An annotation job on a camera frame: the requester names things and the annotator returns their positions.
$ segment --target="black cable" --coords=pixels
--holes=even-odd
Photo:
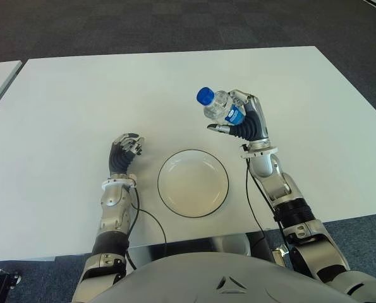
[[[139,214],[139,212],[140,212],[140,198],[138,197],[137,188],[135,188],[135,193],[136,193],[136,199],[137,199],[137,208],[136,208],[136,209],[137,209],[137,212],[136,212],[135,219],[134,219],[133,223],[131,224],[131,227],[130,227],[128,233],[127,233],[127,238],[130,236],[131,231],[133,230],[133,227],[134,227],[135,224],[136,224],[136,221],[137,221],[137,218],[138,218],[138,214]]]
[[[136,265],[133,263],[133,261],[131,260],[130,255],[129,255],[129,251],[126,251],[126,258],[127,258],[127,261],[129,261],[130,266],[131,266],[134,270],[136,270],[137,267],[136,267]]]
[[[247,176],[248,176],[248,171],[250,169],[250,161],[249,159],[246,159],[246,171],[247,171]],[[252,176],[252,181],[255,183],[255,185],[258,187],[258,190],[259,192],[261,193],[262,197],[264,197],[264,200],[265,202],[268,204],[269,206],[269,209],[270,211],[272,212],[273,216],[276,217],[276,213],[275,213],[275,210],[274,208],[272,207],[272,205],[269,203],[269,200],[268,198],[266,197],[266,195],[264,194],[264,192],[261,190],[261,187],[260,185],[258,184],[257,180],[254,178],[254,176]],[[286,248],[288,249],[289,251],[289,246],[288,246],[288,242],[286,241],[286,237],[284,236],[284,233],[283,233],[283,228],[282,228],[282,225],[280,223],[280,221],[277,221],[277,225],[279,226],[279,231],[281,232],[281,235],[282,235],[282,238],[283,238],[283,242],[284,242],[284,245],[286,246]]]
[[[147,210],[143,210],[143,209],[140,208],[140,211],[142,211],[143,213],[146,213],[146,214],[150,215],[157,222],[158,226],[160,227],[162,235],[164,236],[164,257],[163,258],[165,258],[167,256],[167,246],[168,246],[168,243],[167,243],[167,236],[165,235],[165,231],[162,228],[162,225],[161,225],[160,221],[158,221],[157,218],[154,217],[154,215],[151,214],[150,212],[148,212]]]
[[[265,239],[265,232],[264,232],[264,229],[262,228],[262,226],[259,224],[258,222],[258,219],[257,217],[255,216],[254,212],[253,212],[253,209],[252,209],[252,205],[250,203],[250,197],[248,195],[248,171],[249,171],[249,167],[247,166],[246,167],[246,176],[245,176],[245,193],[246,193],[246,200],[248,202],[248,205],[250,206],[250,209],[251,209],[251,212],[252,212],[252,216],[253,218],[255,219],[256,223],[258,224],[259,226],[259,229],[260,231],[262,232],[262,238],[259,239],[258,241],[256,241],[256,243],[254,245],[252,245],[252,247],[255,247],[258,245],[259,242],[261,242],[262,240]]]
[[[132,205],[132,207],[133,207],[135,210],[137,210],[137,212],[136,212],[135,219],[134,219],[134,221],[133,221],[133,223],[131,224],[131,227],[130,227],[130,229],[129,229],[128,236],[131,234],[131,231],[133,230],[133,227],[134,227],[135,224],[136,224],[136,221],[137,221],[137,218],[138,218],[138,214],[140,213],[140,211],[143,212],[143,213],[146,213],[146,214],[150,215],[150,216],[151,216],[151,217],[157,222],[157,224],[158,224],[158,226],[160,227],[161,232],[162,232],[162,234],[163,234],[163,236],[164,236],[164,258],[165,258],[165,257],[167,256],[167,246],[168,246],[168,243],[167,243],[167,236],[166,236],[166,234],[165,234],[165,231],[164,231],[164,229],[162,228],[162,225],[161,225],[160,221],[158,221],[158,219],[157,219],[153,214],[151,214],[151,213],[148,212],[147,210],[143,210],[143,209],[140,208],[140,198],[139,198],[139,196],[138,196],[137,188],[135,188],[135,194],[136,194],[136,200],[137,200],[137,207],[134,206],[133,203],[132,203],[131,205]],[[126,251],[126,258],[127,258],[128,262],[129,262],[130,266],[131,266],[134,270],[136,270],[137,267],[136,267],[136,265],[134,264],[134,262],[131,260],[131,258],[130,258],[130,254],[129,254],[129,251],[128,251],[128,250]]]

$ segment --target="floor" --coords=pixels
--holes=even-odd
[[[297,45],[317,46],[376,109],[376,8],[363,0],[0,1],[0,61]],[[376,276],[376,215],[327,229]],[[23,273],[8,302],[69,302],[86,257],[0,262]]]

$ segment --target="robot forearm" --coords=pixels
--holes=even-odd
[[[272,172],[265,175],[270,166]],[[281,223],[285,238],[293,245],[290,251],[293,268],[359,302],[376,302],[376,278],[350,270],[346,258],[322,222],[314,217],[294,180],[282,171],[279,159],[274,154],[258,153],[250,159],[250,173],[261,183],[274,209],[275,220]]]
[[[102,217],[92,256],[85,263],[73,302],[89,302],[126,275],[124,257],[129,248],[130,190],[136,186],[135,176],[126,173],[134,156],[141,152],[143,138],[137,138],[135,134],[126,134],[112,144],[111,177],[102,184]]]

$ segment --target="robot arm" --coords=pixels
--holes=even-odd
[[[144,139],[124,134],[116,139],[109,155],[110,178],[102,183],[102,217],[92,256],[87,259],[72,302],[89,302],[126,275],[129,248],[130,190],[136,177],[127,175],[129,164],[140,155]]]
[[[270,145],[265,118],[257,97],[239,90],[229,92],[246,117],[237,126],[211,124],[213,131],[243,138],[245,158],[251,176],[260,184],[275,221],[282,226],[293,268],[352,296],[360,302],[376,302],[376,279],[350,271],[348,262],[322,222],[314,217],[294,180],[283,172],[277,148]]]

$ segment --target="water bottle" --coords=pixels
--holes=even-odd
[[[237,125],[244,121],[245,115],[234,104],[230,95],[222,90],[214,93],[210,88],[203,87],[196,99],[204,105],[205,116],[218,124]]]

